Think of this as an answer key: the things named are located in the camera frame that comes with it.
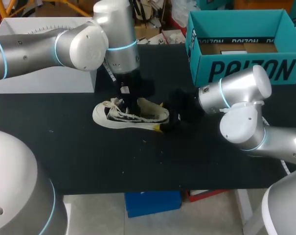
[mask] red box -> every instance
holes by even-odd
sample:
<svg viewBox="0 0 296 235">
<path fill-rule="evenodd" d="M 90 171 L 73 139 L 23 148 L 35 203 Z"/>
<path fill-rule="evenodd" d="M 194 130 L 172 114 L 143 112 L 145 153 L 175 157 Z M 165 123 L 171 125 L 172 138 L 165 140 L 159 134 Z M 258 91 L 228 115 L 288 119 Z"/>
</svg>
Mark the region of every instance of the red box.
<svg viewBox="0 0 296 235">
<path fill-rule="evenodd" d="M 226 191 L 228 191 L 228 189 L 208 190 L 207 192 L 199 193 L 199 194 L 193 195 L 193 196 L 190 195 L 189 191 L 186 191 L 186 195 L 187 195 L 188 200 L 190 202 L 195 202 L 195 201 L 198 201 L 198 200 L 201 200 L 201 199 L 204 199 L 204 198 L 207 198 L 207 197 L 211 197 L 211 196 L 214 196 L 216 194 L 226 192 Z"/>
</svg>

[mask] yellow frame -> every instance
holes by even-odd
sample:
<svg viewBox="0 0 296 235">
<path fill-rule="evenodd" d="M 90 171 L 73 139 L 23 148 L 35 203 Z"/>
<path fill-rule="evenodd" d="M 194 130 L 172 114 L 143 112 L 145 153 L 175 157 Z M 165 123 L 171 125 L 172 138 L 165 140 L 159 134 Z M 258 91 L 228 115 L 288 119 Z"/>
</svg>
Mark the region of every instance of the yellow frame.
<svg viewBox="0 0 296 235">
<path fill-rule="evenodd" d="M 61 2 L 61 3 L 66 4 L 68 7 L 70 7 L 71 9 L 73 9 L 74 11 L 76 11 L 77 13 L 79 13 L 79 14 L 85 16 L 85 17 L 90 17 L 91 16 L 88 13 L 84 12 L 83 10 L 79 9 L 74 4 L 70 3 L 68 0 L 42 0 L 42 1 Z M 13 14 L 11 14 L 12 8 L 15 5 L 15 3 L 16 3 L 16 0 L 11 0 L 10 3 L 9 3 L 9 5 L 7 6 L 7 9 L 5 9 L 2 0 L 0 0 L 0 15 L 2 17 L 2 20 L 4 18 L 15 16 L 19 12 L 23 11 L 26 7 L 28 7 L 31 4 L 33 4 L 34 3 L 34 0 L 29 0 L 29 3 L 27 3 L 25 6 L 21 7 L 20 9 L 18 9 L 17 11 L 15 11 Z"/>
</svg>

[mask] shoelace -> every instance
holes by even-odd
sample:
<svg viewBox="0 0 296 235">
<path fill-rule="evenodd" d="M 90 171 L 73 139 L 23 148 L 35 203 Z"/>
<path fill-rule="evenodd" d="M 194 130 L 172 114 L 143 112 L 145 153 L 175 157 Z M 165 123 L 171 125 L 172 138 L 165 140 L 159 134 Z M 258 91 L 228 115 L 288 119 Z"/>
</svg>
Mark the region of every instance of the shoelace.
<svg viewBox="0 0 296 235">
<path fill-rule="evenodd" d="M 119 111 L 119 112 L 123 113 L 123 112 L 120 110 L 120 108 L 118 107 L 118 106 L 121 104 L 121 102 L 123 102 L 122 99 L 111 98 L 111 101 L 104 101 L 104 102 L 102 102 L 102 104 L 103 104 L 105 107 L 112 109 L 113 112 L 117 112 L 117 111 Z"/>
</svg>

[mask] white cardboard box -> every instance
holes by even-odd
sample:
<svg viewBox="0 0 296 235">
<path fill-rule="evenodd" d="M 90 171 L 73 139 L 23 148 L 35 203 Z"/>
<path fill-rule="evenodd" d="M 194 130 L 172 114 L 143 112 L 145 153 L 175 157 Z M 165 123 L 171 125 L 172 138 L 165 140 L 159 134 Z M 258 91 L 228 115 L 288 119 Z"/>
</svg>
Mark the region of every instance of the white cardboard box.
<svg viewBox="0 0 296 235">
<path fill-rule="evenodd" d="M 0 24 L 0 35 L 27 34 L 39 28 L 73 28 L 85 23 L 83 17 L 7 18 Z M 93 93 L 96 71 L 84 72 L 51 67 L 23 76 L 0 80 L 0 94 L 6 93 Z"/>
</svg>

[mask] black tabletop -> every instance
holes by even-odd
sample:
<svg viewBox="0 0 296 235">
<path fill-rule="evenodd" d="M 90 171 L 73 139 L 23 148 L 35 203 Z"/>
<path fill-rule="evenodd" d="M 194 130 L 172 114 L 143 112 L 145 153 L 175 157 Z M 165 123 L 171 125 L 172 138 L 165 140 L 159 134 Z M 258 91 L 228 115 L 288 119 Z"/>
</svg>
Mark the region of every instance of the black tabletop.
<svg viewBox="0 0 296 235">
<path fill-rule="evenodd" d="M 155 81 L 151 101 L 193 87 L 184 45 L 139 53 L 142 76 Z M 286 175 L 279 160 L 249 157 L 224 140 L 220 115 L 199 120 L 192 136 L 98 126 L 95 105 L 114 96 L 103 68 L 95 94 L 0 94 L 0 130 L 26 143 L 61 194 L 265 188 Z M 273 86 L 263 116 L 296 127 L 296 85 Z"/>
</svg>

